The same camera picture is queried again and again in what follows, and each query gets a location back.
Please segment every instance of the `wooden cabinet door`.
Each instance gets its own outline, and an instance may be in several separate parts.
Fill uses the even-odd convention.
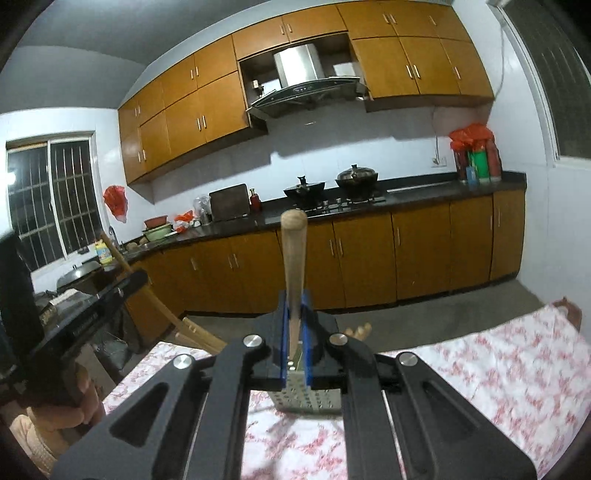
[[[346,2],[337,4],[349,31],[349,38],[395,37],[390,17],[376,2]]]
[[[283,257],[273,232],[230,238],[232,259],[253,313],[277,309],[279,292],[285,290]]]
[[[238,60],[289,43],[281,17],[238,30],[232,34],[232,39]]]
[[[121,141],[123,169],[125,170],[125,179],[128,184],[146,173],[146,162],[144,162],[142,153],[138,129],[135,128]]]
[[[200,88],[197,93],[208,142],[248,127],[238,72]]]
[[[491,83],[480,56],[472,43],[457,40],[441,40],[462,95],[478,95],[493,98]]]
[[[399,37],[437,37],[435,26],[422,2],[389,0],[380,2],[380,5]]]
[[[462,21],[452,7],[425,3],[422,8],[429,17],[429,21],[434,25],[439,38],[472,42]]]
[[[417,83],[399,39],[361,38],[352,44],[373,99],[418,95]]]
[[[308,226],[304,286],[310,290],[315,310],[345,308],[343,278],[331,222]]]
[[[452,65],[438,38],[400,38],[422,95],[457,95]]]
[[[146,171],[152,171],[170,160],[170,143],[166,115],[160,112],[139,128],[142,142],[142,157],[146,162]]]
[[[451,234],[449,204],[392,215],[396,241],[398,298],[449,291]]]
[[[199,268],[209,285],[213,312],[250,313],[251,307],[232,257],[229,238],[199,242]]]
[[[514,274],[521,267],[525,229],[525,192],[496,192],[493,195],[494,238],[491,280]]]
[[[199,94],[193,92],[165,110],[171,157],[203,145],[206,142],[205,128],[199,105]]]
[[[231,35],[197,50],[193,59],[199,88],[238,70]]]
[[[307,8],[282,16],[290,41],[347,30],[334,5]]]
[[[209,312],[209,286],[200,268],[200,259],[194,245],[164,251],[167,267],[173,272],[170,281],[183,297],[183,310]]]
[[[164,97],[160,77],[152,80],[137,94],[138,124],[142,125],[164,110]]]
[[[333,222],[347,307],[396,301],[390,214]]]
[[[177,100],[197,90],[197,79],[195,76],[195,65],[193,56],[181,60],[170,67],[160,76],[164,106],[168,107]]]
[[[450,290],[488,282],[492,256],[492,197],[452,202]]]
[[[121,140],[128,137],[138,128],[138,100],[132,97],[127,100],[118,110],[119,114],[119,136]]]

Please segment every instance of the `red plastic bag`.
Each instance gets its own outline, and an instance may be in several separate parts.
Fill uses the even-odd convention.
[[[494,140],[494,134],[482,124],[468,125],[466,128],[455,130],[449,134],[452,139],[451,148],[453,151],[474,150],[482,148],[486,140]]]
[[[125,187],[120,185],[111,185],[107,187],[103,194],[103,199],[114,217],[122,222],[127,222],[127,198],[125,197]]]

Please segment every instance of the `red bowl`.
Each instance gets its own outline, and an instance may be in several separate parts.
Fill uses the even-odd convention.
[[[167,215],[162,215],[144,220],[144,223],[146,224],[146,230],[151,230],[152,228],[164,225],[166,223],[166,217]]]

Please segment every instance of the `metal bolt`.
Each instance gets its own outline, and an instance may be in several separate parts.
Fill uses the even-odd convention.
[[[254,348],[262,344],[262,337],[260,335],[246,335],[242,343],[248,348]]]
[[[193,357],[191,355],[186,354],[176,356],[173,360],[173,365],[179,370],[189,367],[192,363]]]
[[[344,333],[333,333],[329,337],[329,342],[336,346],[342,346],[349,341]]]
[[[400,354],[398,361],[405,367],[414,367],[418,363],[418,357],[414,353],[404,352]]]

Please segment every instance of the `red bottle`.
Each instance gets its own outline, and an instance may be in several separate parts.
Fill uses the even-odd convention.
[[[255,189],[251,189],[251,210],[253,213],[258,213],[262,210],[261,199],[255,193]]]

